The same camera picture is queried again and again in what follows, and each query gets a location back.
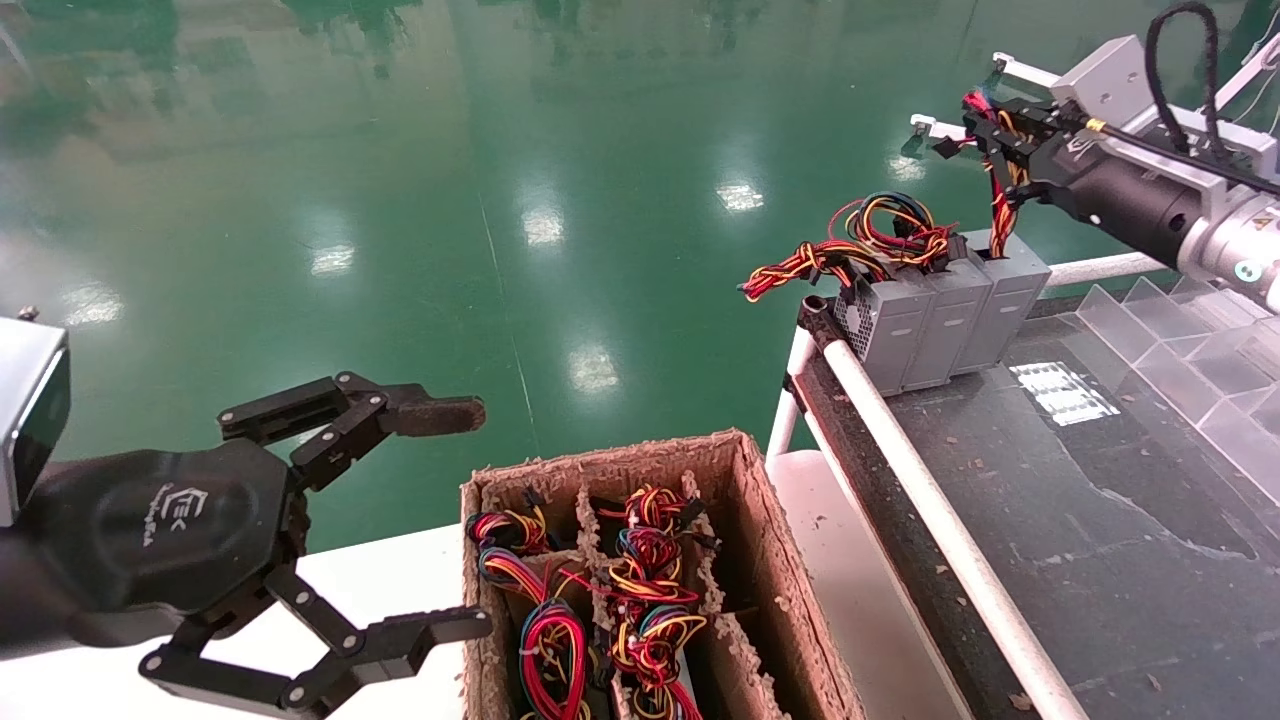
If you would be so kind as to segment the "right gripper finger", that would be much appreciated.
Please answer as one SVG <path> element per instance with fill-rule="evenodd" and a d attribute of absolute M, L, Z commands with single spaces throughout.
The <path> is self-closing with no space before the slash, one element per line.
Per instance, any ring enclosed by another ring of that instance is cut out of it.
<path fill-rule="evenodd" d="M 974 138 L 995 140 L 998 133 L 1033 138 L 1036 142 L 1062 133 L 1051 104 L 1015 97 L 996 100 L 987 95 L 963 96 L 963 124 Z"/>
<path fill-rule="evenodd" d="M 932 142 L 932 151 L 943 159 L 977 152 L 987 168 L 993 195 L 1005 201 L 1048 201 L 1050 183 L 1032 173 L 1033 156 L 1051 141 L 1051 135 L 943 137 Z"/>

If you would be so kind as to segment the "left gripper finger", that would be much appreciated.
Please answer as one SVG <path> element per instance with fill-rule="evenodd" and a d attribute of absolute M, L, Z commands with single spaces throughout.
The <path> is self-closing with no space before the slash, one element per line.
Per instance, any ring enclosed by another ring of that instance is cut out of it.
<path fill-rule="evenodd" d="M 493 629 L 490 615 L 477 606 L 389 616 L 357 628 L 288 566 L 251 582 L 244 597 L 283 605 L 326 646 L 325 655 L 298 676 L 205 659 L 206 646 L 234 621 L 224 612 L 184 619 L 140 664 L 140 675 L 182 700 L 274 719 L 326 719 L 367 685 L 416 676 L 435 647 L 480 639 Z"/>
<path fill-rule="evenodd" d="M 220 413 L 224 441 L 260 446 L 311 432 L 289 456 L 300 487 L 325 489 L 390 436 L 435 437 L 477 430 L 486 420 L 475 395 L 436 398 L 421 384 L 381 386 L 342 372 Z"/>

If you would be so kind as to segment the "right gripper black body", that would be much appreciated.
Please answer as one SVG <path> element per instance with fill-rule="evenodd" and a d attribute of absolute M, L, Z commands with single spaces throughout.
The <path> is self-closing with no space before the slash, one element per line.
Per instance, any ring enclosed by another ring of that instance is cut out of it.
<path fill-rule="evenodd" d="M 1204 217 L 1203 187 L 1061 131 L 1038 132 L 1038 187 L 1042 204 L 1169 268 Z"/>

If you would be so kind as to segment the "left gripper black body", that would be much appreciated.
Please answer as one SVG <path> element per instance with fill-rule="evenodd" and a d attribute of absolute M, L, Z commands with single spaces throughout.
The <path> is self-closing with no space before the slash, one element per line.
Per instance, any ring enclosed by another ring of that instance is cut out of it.
<path fill-rule="evenodd" d="M 186 620 L 229 637 L 306 536 L 292 468 L 247 439 L 55 462 L 3 530 L 1 650 L 129 647 Z"/>

